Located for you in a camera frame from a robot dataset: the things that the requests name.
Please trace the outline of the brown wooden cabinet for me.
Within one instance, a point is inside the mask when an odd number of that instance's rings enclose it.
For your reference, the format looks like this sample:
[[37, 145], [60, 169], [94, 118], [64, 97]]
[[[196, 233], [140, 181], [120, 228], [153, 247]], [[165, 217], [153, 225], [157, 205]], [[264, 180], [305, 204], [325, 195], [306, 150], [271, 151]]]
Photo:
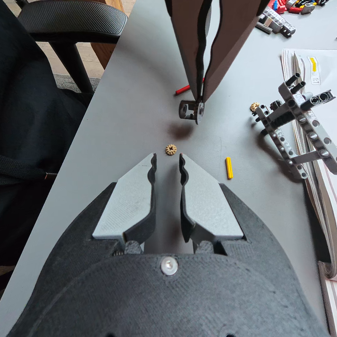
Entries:
[[[94, 2], [100, 2], [109, 6], [112, 6], [121, 12], [124, 12], [123, 4], [121, 0], [94, 0]], [[101, 43], [91, 43], [96, 56], [103, 69], [105, 70], [112, 53], [115, 49], [116, 44], [101, 44]]]

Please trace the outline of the pile of loose lego pieces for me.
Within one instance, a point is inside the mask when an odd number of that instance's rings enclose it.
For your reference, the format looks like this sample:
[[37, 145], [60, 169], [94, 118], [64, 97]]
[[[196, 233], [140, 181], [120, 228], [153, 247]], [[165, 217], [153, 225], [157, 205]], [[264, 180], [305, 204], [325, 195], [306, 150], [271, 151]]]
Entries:
[[313, 34], [336, 20], [336, 1], [281, 0], [269, 1], [255, 28], [290, 39], [296, 32]]

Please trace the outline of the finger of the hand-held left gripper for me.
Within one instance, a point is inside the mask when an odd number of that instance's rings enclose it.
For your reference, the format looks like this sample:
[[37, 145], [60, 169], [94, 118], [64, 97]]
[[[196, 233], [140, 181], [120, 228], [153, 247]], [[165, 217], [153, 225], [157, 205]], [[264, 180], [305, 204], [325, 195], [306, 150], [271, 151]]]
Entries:
[[203, 103], [219, 86], [268, 3], [268, 0], [219, 1], [220, 21], [204, 76]]
[[206, 47], [206, 2], [165, 0], [194, 99], [201, 98]]

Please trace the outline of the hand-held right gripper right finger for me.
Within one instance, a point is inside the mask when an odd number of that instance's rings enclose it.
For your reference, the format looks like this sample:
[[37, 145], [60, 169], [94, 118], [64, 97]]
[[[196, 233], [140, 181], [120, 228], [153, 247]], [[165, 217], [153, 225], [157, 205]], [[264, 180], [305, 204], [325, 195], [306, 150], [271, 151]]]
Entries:
[[213, 244], [240, 240], [244, 233], [222, 190], [222, 185], [185, 154], [180, 154], [180, 216], [185, 242]]

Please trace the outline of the black office chair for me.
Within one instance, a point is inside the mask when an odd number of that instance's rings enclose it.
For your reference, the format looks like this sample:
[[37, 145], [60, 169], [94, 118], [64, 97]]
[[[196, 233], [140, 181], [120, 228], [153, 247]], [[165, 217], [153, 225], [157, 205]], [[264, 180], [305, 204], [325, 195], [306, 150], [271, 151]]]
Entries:
[[15, 1], [18, 20], [35, 41], [48, 42], [83, 93], [93, 88], [76, 47], [79, 42], [116, 44], [127, 15], [96, 1]]

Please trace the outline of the lego instruction booklet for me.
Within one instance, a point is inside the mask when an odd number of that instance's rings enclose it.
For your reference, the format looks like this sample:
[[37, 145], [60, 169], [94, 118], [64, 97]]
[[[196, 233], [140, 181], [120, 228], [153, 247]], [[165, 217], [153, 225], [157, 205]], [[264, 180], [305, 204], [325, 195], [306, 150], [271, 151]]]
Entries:
[[[288, 49], [282, 50], [281, 64], [284, 79], [293, 73], [303, 75], [306, 91], [319, 94], [328, 89], [336, 96], [336, 50]], [[336, 230], [337, 230], [337, 178], [322, 160], [305, 164], [309, 169], [307, 191], [326, 238], [331, 262], [319, 258], [318, 269], [322, 285], [324, 306], [331, 336], [337, 328], [337, 282], [336, 282]]]

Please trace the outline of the grey lego differential gear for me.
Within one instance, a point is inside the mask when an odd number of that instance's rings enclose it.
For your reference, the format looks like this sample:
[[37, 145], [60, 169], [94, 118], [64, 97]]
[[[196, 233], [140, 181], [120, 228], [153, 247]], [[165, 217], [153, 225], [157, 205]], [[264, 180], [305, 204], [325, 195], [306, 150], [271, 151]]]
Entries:
[[204, 103], [197, 100], [181, 100], [179, 104], [179, 118], [185, 120], [194, 120], [200, 124], [204, 115]]

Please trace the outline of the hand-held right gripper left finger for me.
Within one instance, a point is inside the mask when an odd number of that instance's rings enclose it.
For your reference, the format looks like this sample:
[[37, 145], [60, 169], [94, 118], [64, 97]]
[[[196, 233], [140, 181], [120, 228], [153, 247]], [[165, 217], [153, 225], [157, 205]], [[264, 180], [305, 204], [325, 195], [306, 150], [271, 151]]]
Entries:
[[153, 234], [156, 169], [157, 156], [150, 153], [116, 182], [93, 238], [117, 240], [121, 244], [129, 241], [142, 244]]

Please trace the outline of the red lego axle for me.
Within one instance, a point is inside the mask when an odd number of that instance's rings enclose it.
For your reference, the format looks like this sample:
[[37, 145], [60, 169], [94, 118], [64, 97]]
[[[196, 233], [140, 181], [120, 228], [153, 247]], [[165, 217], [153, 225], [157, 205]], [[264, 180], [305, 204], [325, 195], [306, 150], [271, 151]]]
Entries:
[[[204, 77], [202, 79], [201, 94], [203, 93], [203, 83], [204, 83]], [[181, 94], [183, 94], [183, 93], [185, 93], [189, 90], [191, 90], [190, 83], [188, 85], [176, 90], [174, 96], [176, 97], [176, 96], [181, 95]]]

